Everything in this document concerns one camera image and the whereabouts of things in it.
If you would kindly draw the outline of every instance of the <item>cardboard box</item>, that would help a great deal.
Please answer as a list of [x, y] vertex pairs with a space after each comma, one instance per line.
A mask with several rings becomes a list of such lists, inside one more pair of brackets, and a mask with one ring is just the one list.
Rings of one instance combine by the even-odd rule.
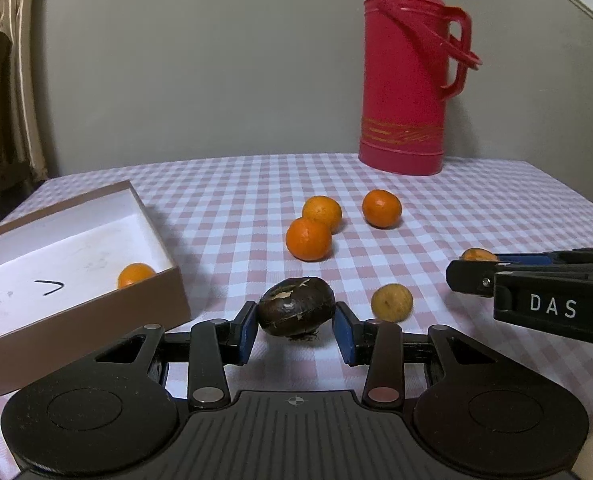
[[[135, 262], [157, 274], [117, 290]], [[140, 326], [190, 319], [180, 270], [129, 182], [0, 226], [0, 395]]]

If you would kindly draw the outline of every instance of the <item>table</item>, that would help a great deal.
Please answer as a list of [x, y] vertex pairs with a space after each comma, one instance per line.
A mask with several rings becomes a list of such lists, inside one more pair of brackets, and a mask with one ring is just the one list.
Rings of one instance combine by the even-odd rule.
[[[10, 217], [129, 179], [145, 203], [184, 277], [192, 322], [232, 319], [291, 276], [320, 276], [359, 319], [369, 300], [399, 282], [415, 298], [401, 326], [425, 333], [448, 324], [539, 371], [572, 391], [593, 428], [593, 345], [497, 322], [491, 300], [451, 292], [445, 268], [471, 246], [494, 252], [536, 252], [593, 246], [593, 204], [524, 162], [451, 158], [430, 177], [368, 168], [355, 154], [263, 155], [167, 162], [64, 176], [47, 181]], [[403, 223], [377, 230], [365, 223], [361, 200], [375, 188], [404, 203]], [[289, 223], [315, 194], [339, 201], [345, 226], [334, 254], [304, 263], [284, 245]], [[173, 365], [168, 390], [186, 394], [187, 365]], [[343, 389], [361, 393], [364, 367], [343, 364], [328, 322], [313, 342], [289, 342], [259, 331], [249, 364], [227, 367], [230, 389]], [[406, 365], [406, 396], [423, 386], [419, 365]], [[0, 415], [10, 395], [0, 397]], [[0, 478], [18, 472], [0, 430]]]

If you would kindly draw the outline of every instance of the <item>mandarin orange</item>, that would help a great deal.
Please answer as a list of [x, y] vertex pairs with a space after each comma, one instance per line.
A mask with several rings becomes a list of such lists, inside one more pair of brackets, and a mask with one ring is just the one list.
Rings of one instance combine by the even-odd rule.
[[124, 288], [137, 282], [142, 282], [147, 278], [151, 278], [156, 272], [149, 265], [146, 264], [129, 264], [125, 269], [121, 270], [116, 280], [118, 288]]
[[332, 233], [335, 233], [340, 227], [343, 211], [336, 200], [328, 196], [317, 195], [305, 201], [301, 216], [323, 222]]
[[462, 260], [467, 260], [469, 262], [480, 262], [480, 261], [488, 261], [488, 262], [497, 262], [499, 261], [499, 257], [494, 254], [490, 253], [485, 249], [481, 249], [478, 247], [473, 247], [468, 249], [461, 255]]
[[286, 246], [292, 256], [304, 262], [324, 258], [332, 245], [332, 234], [323, 222], [297, 218], [288, 227]]
[[401, 201], [389, 191], [372, 189], [363, 199], [363, 215], [374, 227], [386, 229], [398, 224], [403, 212]]

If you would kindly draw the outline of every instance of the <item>dark brown fruit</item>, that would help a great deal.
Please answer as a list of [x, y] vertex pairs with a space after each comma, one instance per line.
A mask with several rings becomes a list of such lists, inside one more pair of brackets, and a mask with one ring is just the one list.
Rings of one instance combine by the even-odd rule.
[[263, 294], [257, 320], [271, 335], [298, 338], [315, 333], [335, 306], [334, 291], [320, 278], [288, 278]]

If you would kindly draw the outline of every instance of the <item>circular pad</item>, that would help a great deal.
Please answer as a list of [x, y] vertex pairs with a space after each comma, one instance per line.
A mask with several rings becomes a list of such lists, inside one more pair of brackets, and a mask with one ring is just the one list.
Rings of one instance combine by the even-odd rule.
[[520, 433], [541, 421], [543, 409], [525, 394], [495, 390], [474, 397], [470, 401], [470, 415], [486, 430]]
[[48, 406], [48, 416], [64, 430], [89, 431], [112, 423], [122, 407], [121, 399], [115, 394], [81, 388], [56, 396]]
[[100, 476], [139, 463], [177, 427], [170, 394], [131, 365], [64, 368], [19, 390], [1, 416], [10, 450], [62, 476]]
[[438, 456], [495, 478], [543, 478], [571, 466], [587, 436], [576, 397], [544, 378], [506, 389], [480, 379], [446, 379], [417, 400], [414, 426]]

